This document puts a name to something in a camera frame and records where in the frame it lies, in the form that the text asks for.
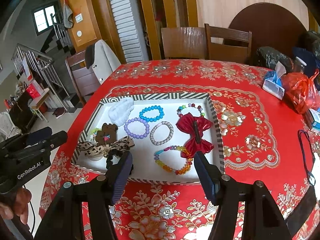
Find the person's left hand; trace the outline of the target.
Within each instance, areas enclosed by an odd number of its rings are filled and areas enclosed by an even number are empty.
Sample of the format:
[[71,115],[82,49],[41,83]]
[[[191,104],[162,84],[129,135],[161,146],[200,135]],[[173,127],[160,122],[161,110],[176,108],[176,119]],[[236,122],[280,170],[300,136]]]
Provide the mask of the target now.
[[20,218],[20,221],[26,225],[29,214],[28,203],[31,201],[31,198],[32,194],[28,189],[18,189],[13,204],[7,205],[5,203],[0,203],[1,217],[3,219],[13,219],[14,215],[17,215]]

